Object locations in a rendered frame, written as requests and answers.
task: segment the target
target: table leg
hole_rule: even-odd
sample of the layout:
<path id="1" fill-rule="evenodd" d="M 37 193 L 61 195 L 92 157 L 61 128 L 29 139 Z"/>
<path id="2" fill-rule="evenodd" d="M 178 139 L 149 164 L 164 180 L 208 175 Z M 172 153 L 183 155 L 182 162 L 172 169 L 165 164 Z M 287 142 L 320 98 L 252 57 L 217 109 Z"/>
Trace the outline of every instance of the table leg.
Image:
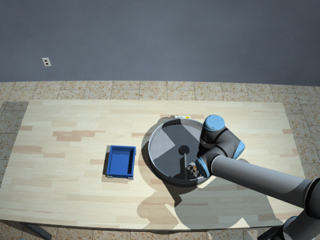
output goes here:
<path id="1" fill-rule="evenodd" d="M 42 227 L 34 224 L 27 224 L 27 223 L 21 223 L 23 226 L 25 226 L 27 229 L 30 231 L 34 232 L 37 234 L 40 238 L 45 239 L 45 240 L 51 240 L 52 235 L 48 233 L 46 230 L 44 230 Z"/>

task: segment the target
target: wood plank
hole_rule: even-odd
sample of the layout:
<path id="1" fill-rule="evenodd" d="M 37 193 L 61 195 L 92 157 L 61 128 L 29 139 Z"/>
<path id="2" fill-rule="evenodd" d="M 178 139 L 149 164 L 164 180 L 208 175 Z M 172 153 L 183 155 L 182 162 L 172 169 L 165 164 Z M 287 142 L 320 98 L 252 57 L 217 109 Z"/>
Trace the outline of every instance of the wood plank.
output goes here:
<path id="1" fill-rule="evenodd" d="M 0 219 L 92 228 L 188 230 L 282 225 L 303 209 L 222 178 L 193 188 L 150 170 L 148 141 L 174 115 L 223 117 L 240 161 L 305 178 L 282 103 L 31 100 L 0 188 Z M 135 146 L 134 180 L 107 178 L 111 145 Z"/>

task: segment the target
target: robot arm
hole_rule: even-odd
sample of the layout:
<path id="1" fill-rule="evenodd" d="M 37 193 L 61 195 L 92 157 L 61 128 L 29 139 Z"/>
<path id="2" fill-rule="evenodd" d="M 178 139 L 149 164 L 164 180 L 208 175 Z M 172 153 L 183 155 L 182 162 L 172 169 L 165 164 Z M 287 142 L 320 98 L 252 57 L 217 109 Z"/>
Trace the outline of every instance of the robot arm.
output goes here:
<path id="1" fill-rule="evenodd" d="M 210 125 L 207 119 L 212 116 L 214 121 Z M 221 120 L 221 117 L 211 115 L 203 125 L 200 143 L 206 148 L 210 144 L 212 148 L 195 161 L 201 175 L 205 178 L 214 175 L 304 209 L 282 227 L 269 229 L 259 240 L 311 240 L 320 234 L 320 177 L 310 181 L 236 160 L 245 146 L 231 132 L 224 137 L 229 141 L 219 140 L 226 128 L 224 122 L 220 124 Z"/>

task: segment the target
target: gray wall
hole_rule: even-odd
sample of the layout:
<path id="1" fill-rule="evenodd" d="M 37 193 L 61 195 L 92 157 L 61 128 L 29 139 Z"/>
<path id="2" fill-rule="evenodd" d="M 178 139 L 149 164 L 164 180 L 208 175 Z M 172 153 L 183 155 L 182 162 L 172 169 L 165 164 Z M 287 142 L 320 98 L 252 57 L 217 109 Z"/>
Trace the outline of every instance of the gray wall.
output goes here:
<path id="1" fill-rule="evenodd" d="M 320 1 L 0 0 L 0 82 L 88 80 L 320 86 Z"/>

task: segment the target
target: blue joint cap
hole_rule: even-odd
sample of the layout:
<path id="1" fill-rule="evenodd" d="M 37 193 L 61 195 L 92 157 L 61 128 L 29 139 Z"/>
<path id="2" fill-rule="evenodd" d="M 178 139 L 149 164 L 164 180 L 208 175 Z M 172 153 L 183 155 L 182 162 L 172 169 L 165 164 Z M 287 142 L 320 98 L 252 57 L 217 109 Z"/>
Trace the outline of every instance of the blue joint cap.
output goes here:
<path id="1" fill-rule="evenodd" d="M 199 173 L 205 177 L 206 179 L 210 177 L 209 170 L 205 164 L 205 161 L 199 157 L 197 160 L 195 160 L 195 166 L 196 169 L 199 171 Z"/>
<path id="2" fill-rule="evenodd" d="M 219 131 L 225 126 L 225 120 L 218 115 L 207 116 L 204 120 L 203 127 L 208 131 Z"/>
<path id="3" fill-rule="evenodd" d="M 245 147 L 245 144 L 242 141 L 240 141 L 232 158 L 237 159 L 240 156 L 240 154 L 242 154 L 242 152 L 245 150 Z"/>

